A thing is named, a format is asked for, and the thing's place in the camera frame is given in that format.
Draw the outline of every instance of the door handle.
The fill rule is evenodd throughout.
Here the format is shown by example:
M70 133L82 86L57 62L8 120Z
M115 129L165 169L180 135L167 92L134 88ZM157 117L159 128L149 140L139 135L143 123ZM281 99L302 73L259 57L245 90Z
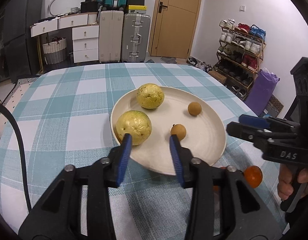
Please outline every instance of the door handle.
M167 9L168 6L163 5L163 2L159 2L158 13L162 13L162 8L163 7Z

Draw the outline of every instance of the shelf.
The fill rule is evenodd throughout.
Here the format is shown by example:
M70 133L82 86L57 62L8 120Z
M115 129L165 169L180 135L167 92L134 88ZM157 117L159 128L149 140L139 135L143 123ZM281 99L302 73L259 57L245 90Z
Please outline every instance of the shelf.
M226 27L221 27L221 28L222 28L222 30L223 30L223 29L229 30L230 32L235 33L235 34L237 34L237 35L241 35L241 36L243 36L243 37L245 37L245 38L249 38L249 39L258 41L258 42L260 42L260 43L263 43L264 48L265 48L265 46L266 46L266 43L265 43L262 39L257 38L257 37L255 37L255 36L253 36L253 35L250 35L250 34L247 34L247 33L243 33L243 32L239 32L239 31L235 31L235 30L232 30L232 29L229 29L229 28L226 28Z
M223 76L231 79L232 81L234 81L234 83L239 84L241 87L244 87L247 91L251 88L252 84L254 82L252 82L248 87L246 85L243 85L241 82L237 81L235 78L233 78L232 76L226 74L225 72L221 71L219 68L217 68L217 71L219 71Z
M242 49L241 47L235 46L235 45L233 45L233 44L231 44L231 43L227 43L227 42L224 42L224 41L220 41L220 43L221 43L221 45L222 45L222 43L225 43L226 45L230 45L230 46L232 46L232 47L234 47L234 48L240 49L240 50L244 51L245 53L247 53L247 54L249 54L249 55L251 55L251 56L253 56L253 57L257 57L257 58L263 60L263 58L262 58L262 52L260 52L258 55L256 55L256 54L254 54L254 53L251 53L251 52L248 51L248 50Z
M249 71L249 72L252 73L252 74L258 74L257 69L255 69L255 71L252 71L252 70L250 70L249 68L244 67L243 65L237 63L236 61L231 60L230 58L228 58L228 57L226 57L226 56L224 56L224 55L222 55L222 54L220 54L220 53L216 53L216 55L219 56L219 57L222 57L222 58L224 58L224 59L226 59L226 60L228 60L228 61L230 61L230 62L232 62L232 63L235 64L236 66L239 66L239 67L241 67L242 69L247 70L247 71Z

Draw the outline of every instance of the table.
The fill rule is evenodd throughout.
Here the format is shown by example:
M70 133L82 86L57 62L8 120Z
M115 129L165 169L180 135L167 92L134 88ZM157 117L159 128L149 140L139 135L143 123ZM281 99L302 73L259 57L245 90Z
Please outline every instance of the table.
M225 125L241 114L254 115L209 74L187 65L116 63L51 71L30 86L13 112L24 141L32 206L65 165L91 165L117 146L110 131L113 106L145 83L195 94ZM227 165L262 169L264 179L256 191L283 230L286 223L276 190L279 165L263 160L251 143L230 136L215 164ZM117 239L184 238L191 189L182 189L175 177L153 173L130 160L123 184L109 194ZM81 227L85 234L86 196L84 188ZM27 215L18 145L8 123L0 141L0 213L15 232Z

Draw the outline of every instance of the door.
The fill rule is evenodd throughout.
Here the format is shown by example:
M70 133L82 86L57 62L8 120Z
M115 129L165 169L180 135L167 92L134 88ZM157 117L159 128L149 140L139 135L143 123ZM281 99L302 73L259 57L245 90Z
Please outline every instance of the door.
M159 0L151 56L187 58L199 0Z

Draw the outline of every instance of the drawer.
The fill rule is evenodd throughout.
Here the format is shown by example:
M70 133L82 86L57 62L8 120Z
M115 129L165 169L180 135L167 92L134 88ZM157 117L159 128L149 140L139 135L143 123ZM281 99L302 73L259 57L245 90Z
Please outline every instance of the drawer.
M74 51L74 63L98 60L98 49Z
M72 39L88 39L88 38L98 38L99 25L84 26L72 29Z
M64 16L59 19L59 29L86 25L86 24L87 24L87 14Z
M58 21L59 19L53 19L53 20L41 22L41 23L38 23L32 26L31 27L31 37L57 30Z
M73 51L98 49L98 38L73 40Z

